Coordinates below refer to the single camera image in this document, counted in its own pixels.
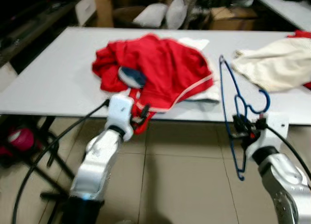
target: white table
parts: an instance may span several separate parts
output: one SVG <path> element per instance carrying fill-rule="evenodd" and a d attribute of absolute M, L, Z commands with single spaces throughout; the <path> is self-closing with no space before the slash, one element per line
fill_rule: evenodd
<path fill-rule="evenodd" d="M 148 32 L 160 37 L 208 39 L 203 50 L 216 64 L 220 54 L 231 60 L 235 49 L 258 49 L 289 33 L 230 31 L 166 31 L 109 28 L 67 28 L 0 95 L 0 114 L 33 114 L 80 117 L 99 106 L 106 96 L 100 79 L 91 71 L 95 51 L 108 41 L 140 37 Z M 263 107 L 258 88 L 236 75 L 240 90 L 254 107 Z M 225 103 L 229 116 L 235 113 L 235 90 L 224 74 Z M 299 87 L 271 94 L 270 111 L 285 112 L 291 124 L 311 124 L 311 91 Z M 106 117 L 102 109 L 95 117 Z M 221 103 L 181 102 L 154 119 L 171 121 L 224 121 Z"/>
<path fill-rule="evenodd" d="M 306 0 L 302 2 L 284 0 L 259 1 L 298 29 L 311 31 L 311 5 Z"/>

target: white towel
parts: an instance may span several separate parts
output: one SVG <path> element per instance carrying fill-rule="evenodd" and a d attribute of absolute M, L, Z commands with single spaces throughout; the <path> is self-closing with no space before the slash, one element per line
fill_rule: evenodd
<path fill-rule="evenodd" d="M 192 39 L 192 38 L 181 38 L 178 40 L 179 43 L 184 44 L 185 46 L 192 47 L 197 49 L 198 51 L 202 51 L 209 41 L 207 39 Z M 210 60 L 207 60 L 208 67 L 210 71 L 213 73 L 213 82 L 214 84 L 207 89 L 206 91 L 203 91 L 201 93 L 198 93 L 196 95 L 193 95 L 186 99 L 186 101 L 206 101 L 206 100 L 213 100 L 213 101 L 219 101 L 219 87 L 220 87 L 220 79 L 217 72 L 217 67 L 214 65 L 214 63 Z"/>
<path fill-rule="evenodd" d="M 284 38 L 257 51 L 237 51 L 232 67 L 252 83 L 282 91 L 311 81 L 311 39 Z"/>

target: blue hanger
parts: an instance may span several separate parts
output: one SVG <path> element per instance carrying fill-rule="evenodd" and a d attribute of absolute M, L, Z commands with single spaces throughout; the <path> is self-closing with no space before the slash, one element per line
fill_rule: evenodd
<path fill-rule="evenodd" d="M 237 94 L 234 96 L 234 103 L 235 103 L 235 108 L 237 111 L 237 115 L 240 116 L 240 111 L 239 111 L 239 106 L 238 106 L 238 100 L 241 100 L 243 106 L 244 106 L 244 117 L 245 117 L 245 121 L 247 121 L 247 114 L 248 114 L 248 109 L 250 109 L 251 112 L 253 112 L 254 114 L 262 114 L 265 113 L 269 107 L 270 107 L 270 96 L 267 93 L 267 91 L 260 89 L 259 93 L 262 93 L 265 98 L 266 98 L 266 106 L 264 107 L 263 110 L 260 111 L 256 111 L 252 105 L 247 104 L 245 99 L 243 98 L 243 96 L 241 95 L 241 92 L 239 90 L 237 81 L 234 77 L 234 74 L 232 72 L 231 67 L 229 66 L 229 64 L 227 63 L 227 61 L 225 60 L 224 56 L 221 55 L 219 57 L 219 71 L 220 71 L 220 87 L 221 87 L 221 95 L 222 95 L 222 104 L 223 104 L 223 112 L 224 112 L 224 117 L 225 117 L 225 126 L 226 126 L 226 130 L 229 136 L 229 141 L 230 141 L 230 148 L 231 148 L 231 152 L 232 152 L 232 156 L 233 156 L 233 160 L 234 160 L 234 165 L 236 168 L 236 172 L 237 172 L 237 176 L 241 181 L 244 181 L 245 177 L 242 175 L 242 173 L 245 172 L 245 168 L 246 168 L 246 155 L 245 155 L 245 151 L 243 153 L 243 163 L 242 163 L 242 167 L 240 168 L 237 162 L 237 158 L 236 158 L 236 154 L 235 154 L 235 150 L 234 150 L 234 143 L 233 143 L 233 139 L 232 139 L 232 135 L 231 135 L 231 131 L 229 128 L 229 122 L 227 120 L 227 115 L 226 115 L 226 111 L 225 111 L 225 100 L 224 100 L 224 88 L 223 88 L 223 70 L 222 70 L 222 65 L 225 64 L 226 68 L 228 69 L 231 78 L 233 80 L 235 89 Z"/>

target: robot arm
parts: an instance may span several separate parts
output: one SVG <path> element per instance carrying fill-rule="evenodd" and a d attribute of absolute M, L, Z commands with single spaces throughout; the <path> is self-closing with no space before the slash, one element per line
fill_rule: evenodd
<path fill-rule="evenodd" d="M 117 153 L 122 142 L 133 135 L 132 105 L 133 100 L 129 97 L 114 95 L 111 98 L 105 130 L 87 145 L 85 159 L 70 188 L 63 224 L 96 223 Z M 246 149 L 248 160 L 258 164 L 279 223 L 310 224 L 311 192 L 304 173 L 286 155 L 278 152 L 281 142 L 269 130 L 257 131 L 250 122 L 245 126 L 240 117 L 234 119 L 238 131 L 234 137 L 243 138 L 242 147 Z M 269 115 L 266 120 L 286 137 L 288 122 L 284 118 Z"/>
<path fill-rule="evenodd" d="M 131 109 L 133 99 L 114 95 L 109 104 L 104 131 L 86 147 L 86 156 L 70 188 L 63 224 L 95 224 L 110 173 L 123 141 L 133 135 Z"/>
<path fill-rule="evenodd" d="M 311 223 L 311 192 L 307 178 L 291 160 L 273 146 L 253 155 L 262 183 L 270 194 L 280 224 Z"/>
<path fill-rule="evenodd" d="M 263 120 L 286 138 L 288 121 L 284 116 L 269 114 Z M 278 222 L 311 224 L 311 191 L 307 178 L 285 154 L 279 153 L 281 143 L 270 130 L 260 130 L 258 139 L 249 146 L 245 145 L 246 156 L 259 166 L 262 183 L 273 200 Z"/>

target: white cloth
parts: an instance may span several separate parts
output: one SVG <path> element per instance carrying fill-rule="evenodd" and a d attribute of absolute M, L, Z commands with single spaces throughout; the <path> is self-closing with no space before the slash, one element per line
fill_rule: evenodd
<path fill-rule="evenodd" d="M 200 52 L 209 43 L 207 39 L 192 39 L 192 38 L 187 38 L 187 37 L 179 39 L 178 42 L 184 44 L 185 46 L 195 48 Z M 214 84 L 206 91 L 203 91 L 201 93 L 198 93 L 196 95 L 193 95 L 187 98 L 186 101 L 195 101 L 195 100 L 197 101 L 199 100 L 219 101 L 220 100 L 220 96 L 219 96 L 220 79 L 218 76 L 217 67 L 208 59 L 207 59 L 207 63 L 208 63 L 209 69 L 213 73 Z"/>
<path fill-rule="evenodd" d="M 165 15 L 167 28 L 177 30 L 184 23 L 187 16 L 187 6 L 184 0 L 173 0 Z"/>
<path fill-rule="evenodd" d="M 267 91 L 311 81 L 311 39 L 284 38 L 257 51 L 237 51 L 232 68 Z"/>
<path fill-rule="evenodd" d="M 133 22 L 142 27 L 159 28 L 167 10 L 168 6 L 166 4 L 150 4 L 133 20 Z"/>

